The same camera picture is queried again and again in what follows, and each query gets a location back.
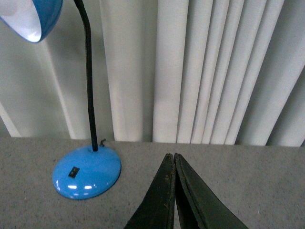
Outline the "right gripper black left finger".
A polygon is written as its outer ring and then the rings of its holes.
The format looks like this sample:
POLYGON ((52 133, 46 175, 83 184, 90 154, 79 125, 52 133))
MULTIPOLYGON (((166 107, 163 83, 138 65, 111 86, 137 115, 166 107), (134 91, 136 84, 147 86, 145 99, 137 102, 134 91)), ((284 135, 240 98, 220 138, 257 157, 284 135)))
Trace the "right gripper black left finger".
POLYGON ((126 229, 172 229, 174 226, 176 166, 166 154, 143 201, 126 229))

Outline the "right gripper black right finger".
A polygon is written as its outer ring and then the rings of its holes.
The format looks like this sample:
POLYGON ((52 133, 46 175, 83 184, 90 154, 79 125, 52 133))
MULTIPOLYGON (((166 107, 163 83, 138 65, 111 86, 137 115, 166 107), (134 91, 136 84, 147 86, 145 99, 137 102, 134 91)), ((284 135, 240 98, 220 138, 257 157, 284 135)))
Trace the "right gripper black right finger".
POLYGON ((175 198, 182 229, 246 229, 212 192, 186 159, 176 153, 175 198))

